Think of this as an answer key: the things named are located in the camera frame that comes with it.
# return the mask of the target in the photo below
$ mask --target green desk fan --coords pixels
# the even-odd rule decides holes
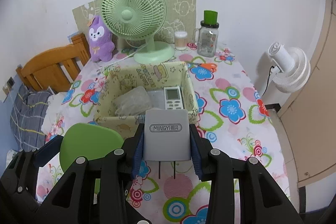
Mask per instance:
[[[174,56],[174,49],[154,41],[167,15],[166,0],[101,0],[101,17],[117,36],[130,41],[145,39],[134,60],[141,64],[158,64]]]

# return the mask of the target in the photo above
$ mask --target purple plush toy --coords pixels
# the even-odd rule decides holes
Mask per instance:
[[[91,60],[108,62],[112,59],[112,51],[115,46],[111,41],[109,29],[105,26],[100,16],[95,16],[89,29],[89,45]]]

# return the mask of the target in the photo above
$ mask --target plastic bag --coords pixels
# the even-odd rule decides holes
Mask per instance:
[[[129,92],[120,95],[113,103],[117,116],[133,116],[144,114],[153,107],[152,101],[143,86],[138,86]]]

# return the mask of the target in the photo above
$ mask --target fan grille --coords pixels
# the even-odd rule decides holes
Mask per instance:
[[[167,15],[165,0],[101,0],[105,25],[117,36],[141,40],[157,33]]]
[[[295,61],[294,68],[287,72],[279,72],[273,79],[278,90],[291,93],[299,90],[306,83],[310,75],[310,63],[305,52],[297,47],[290,47],[287,52]]]

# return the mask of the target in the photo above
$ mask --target white tower fan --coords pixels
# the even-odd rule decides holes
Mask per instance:
[[[281,92],[295,92],[308,81],[310,63],[302,49],[297,47],[285,49],[276,42],[268,49],[268,55],[277,65],[271,72],[275,74],[273,82]]]

